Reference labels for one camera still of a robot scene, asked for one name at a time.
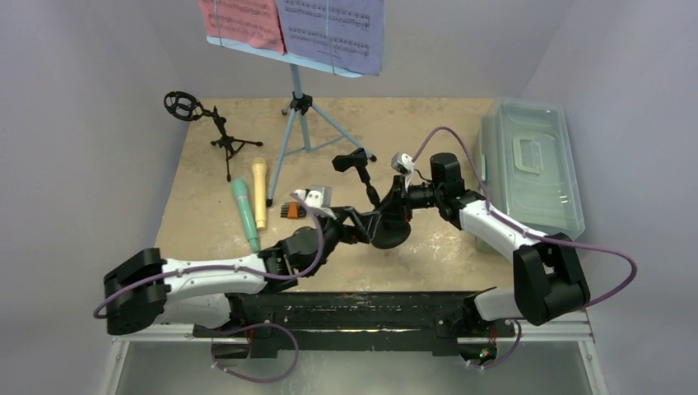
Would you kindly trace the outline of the black round-base mic stand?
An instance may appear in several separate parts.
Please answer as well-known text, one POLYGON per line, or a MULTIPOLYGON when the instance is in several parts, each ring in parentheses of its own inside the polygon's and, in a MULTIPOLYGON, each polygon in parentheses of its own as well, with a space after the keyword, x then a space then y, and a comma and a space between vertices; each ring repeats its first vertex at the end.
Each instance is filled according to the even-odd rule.
MULTIPOLYGON (((367 169, 370 161, 376 162, 377 157, 374 154, 368 154, 364 148, 357 148, 349 154, 335 156, 332 159, 332 165, 337 172, 341 173, 354 168, 359 174, 360 181, 365 185, 366 195, 374 211, 381 212, 381 201, 386 195, 380 197, 377 189, 370 182, 370 174, 367 169)), ((405 175, 394 175, 394 177, 403 177, 405 185, 405 175)), ((381 217, 380 221, 377 222, 375 237, 371 244, 377 249, 392 249, 404 243, 411 231, 409 221, 385 221, 381 217)))

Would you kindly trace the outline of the beige microphone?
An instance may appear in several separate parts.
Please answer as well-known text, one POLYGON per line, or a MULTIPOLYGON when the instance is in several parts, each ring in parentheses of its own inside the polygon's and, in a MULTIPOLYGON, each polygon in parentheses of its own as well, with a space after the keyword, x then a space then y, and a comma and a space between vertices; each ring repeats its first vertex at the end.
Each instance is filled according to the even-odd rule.
POLYGON ((252 161, 251 171, 254 182, 254 219, 257 230, 266 230, 267 216, 267 172, 266 161, 262 157, 255 157, 252 161))

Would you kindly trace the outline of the green microphone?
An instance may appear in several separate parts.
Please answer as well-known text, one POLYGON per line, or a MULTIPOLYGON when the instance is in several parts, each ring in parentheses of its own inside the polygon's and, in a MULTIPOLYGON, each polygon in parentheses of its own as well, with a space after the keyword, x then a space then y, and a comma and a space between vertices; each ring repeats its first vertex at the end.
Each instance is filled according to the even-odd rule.
POLYGON ((244 180, 236 178, 231 181, 232 193, 238 207, 245 237, 251 250, 255 253, 261 249, 254 214, 249 201, 249 190, 244 180))

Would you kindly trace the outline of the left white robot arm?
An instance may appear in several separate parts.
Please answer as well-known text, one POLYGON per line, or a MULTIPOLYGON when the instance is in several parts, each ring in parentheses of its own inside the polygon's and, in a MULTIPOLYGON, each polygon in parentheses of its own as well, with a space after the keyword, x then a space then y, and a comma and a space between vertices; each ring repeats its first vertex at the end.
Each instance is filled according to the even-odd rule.
POLYGON ((315 209, 313 226, 242 258, 178 260, 143 249, 104 276, 105 299, 93 316, 105 320, 108 334, 122 336, 150 327, 185 300, 281 292, 314 276, 340 243, 370 244, 381 218, 351 206, 315 209))

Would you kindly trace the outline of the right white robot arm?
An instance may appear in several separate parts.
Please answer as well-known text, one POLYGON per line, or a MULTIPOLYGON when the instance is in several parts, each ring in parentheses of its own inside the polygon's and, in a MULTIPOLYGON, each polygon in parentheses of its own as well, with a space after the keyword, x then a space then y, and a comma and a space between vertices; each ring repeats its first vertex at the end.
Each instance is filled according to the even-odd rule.
POLYGON ((452 153, 431 157, 429 181, 411 183, 412 158, 402 152, 391 160, 397 171, 389 193, 379 206, 382 213, 372 244, 392 249, 411 234, 416 209, 436 208, 442 219, 489 244, 513 265, 513 286, 492 288, 467 297, 462 323, 481 335, 502 318, 522 318, 540 326, 583 308, 591 299, 578 254, 563 233, 549 236, 523 225, 487 204, 480 193, 467 189, 460 164, 452 153))

